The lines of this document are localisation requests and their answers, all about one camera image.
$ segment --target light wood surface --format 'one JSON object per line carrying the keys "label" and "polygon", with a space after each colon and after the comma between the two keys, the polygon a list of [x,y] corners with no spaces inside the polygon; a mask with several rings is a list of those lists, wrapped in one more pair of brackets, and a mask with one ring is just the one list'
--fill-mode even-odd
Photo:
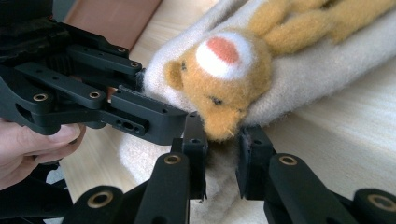
{"label": "light wood surface", "polygon": [[[147,66],[168,39],[196,21],[217,1],[164,0],[137,41],[131,59]],[[303,160],[324,184],[348,198],[361,188],[396,194],[396,59],[346,90],[288,114],[264,128],[278,152]],[[134,181],[120,164],[120,133],[88,130],[80,149],[61,165],[73,200],[86,190]],[[256,209],[262,205],[254,203]]]}

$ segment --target teddy bear arm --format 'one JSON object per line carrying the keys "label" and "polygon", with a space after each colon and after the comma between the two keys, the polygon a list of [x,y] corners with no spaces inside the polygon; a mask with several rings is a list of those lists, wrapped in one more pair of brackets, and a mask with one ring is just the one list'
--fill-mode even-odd
{"label": "teddy bear arm", "polygon": [[313,10],[291,18],[275,27],[265,36],[274,56],[294,53],[320,40],[332,29],[332,21],[326,12]]}
{"label": "teddy bear arm", "polygon": [[181,63],[177,61],[168,62],[164,69],[166,83],[175,90],[183,90],[183,81],[181,78]]}

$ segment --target stuffed toy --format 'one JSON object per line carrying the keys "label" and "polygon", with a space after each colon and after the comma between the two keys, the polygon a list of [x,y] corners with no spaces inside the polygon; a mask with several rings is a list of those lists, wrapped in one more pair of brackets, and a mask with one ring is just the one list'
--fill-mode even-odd
{"label": "stuffed toy", "polygon": [[324,36],[337,44],[395,3],[263,2],[246,27],[215,32],[168,62],[166,82],[196,106],[209,139],[227,140],[236,135],[252,102],[270,89],[273,57],[292,54]]}
{"label": "stuffed toy", "polygon": [[[191,223],[221,223],[240,200],[233,137],[239,127],[268,125],[396,56],[395,5],[396,0],[219,0],[157,51],[144,75],[144,93],[198,111],[214,140],[207,200],[191,201]],[[142,183],[169,149],[125,136],[120,161]],[[262,223],[263,213],[255,214],[255,221],[245,223]]]}

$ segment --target fluffy white fabric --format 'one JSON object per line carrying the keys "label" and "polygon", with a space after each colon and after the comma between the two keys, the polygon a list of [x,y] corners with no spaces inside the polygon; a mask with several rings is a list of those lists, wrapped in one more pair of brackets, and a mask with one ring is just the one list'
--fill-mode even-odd
{"label": "fluffy white fabric", "polygon": [[[194,111],[182,92],[166,86],[163,66],[218,29],[245,26],[249,15],[262,2],[220,0],[191,28],[156,53],[145,75],[145,94],[186,111]],[[244,123],[268,124],[286,112],[343,89],[396,55],[395,36],[396,10],[392,10],[339,45],[324,39],[296,54],[273,59],[272,88],[252,105]],[[191,223],[220,223],[229,212],[238,213],[232,209],[235,200],[239,200],[234,176],[236,145],[234,141],[210,145],[206,173],[208,200],[191,202]],[[149,178],[156,159],[169,149],[126,136],[120,147],[120,160],[136,182],[141,183]],[[263,223],[263,214],[253,216],[256,217],[251,220],[257,222],[251,223]]]}

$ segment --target screw hole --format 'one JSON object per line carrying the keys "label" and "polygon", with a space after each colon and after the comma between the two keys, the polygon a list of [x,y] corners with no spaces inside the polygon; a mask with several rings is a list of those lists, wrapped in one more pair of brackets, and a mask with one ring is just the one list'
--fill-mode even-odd
{"label": "screw hole", "polygon": [[90,208],[101,208],[108,205],[113,200],[113,193],[109,190],[104,190],[93,194],[88,199],[88,206]]}
{"label": "screw hole", "polygon": [[385,196],[379,194],[370,194],[367,198],[369,202],[375,205],[377,208],[388,212],[396,212],[396,202]]}
{"label": "screw hole", "polygon": [[99,98],[99,97],[100,97],[100,93],[97,92],[97,91],[93,91],[93,92],[90,93],[90,97],[91,97],[92,99]]}
{"label": "screw hole", "polygon": [[285,165],[297,165],[297,160],[290,156],[282,156],[279,160]]}
{"label": "screw hole", "polygon": [[37,102],[45,101],[49,98],[49,96],[46,93],[39,93],[33,96],[33,100]]}
{"label": "screw hole", "polygon": [[199,143],[201,143],[201,140],[194,138],[194,139],[191,139],[190,142],[193,143],[193,144],[199,144]]}
{"label": "screw hole", "polygon": [[170,156],[165,157],[164,161],[166,164],[173,165],[173,164],[179,163],[181,161],[181,158],[177,155],[170,155]]}

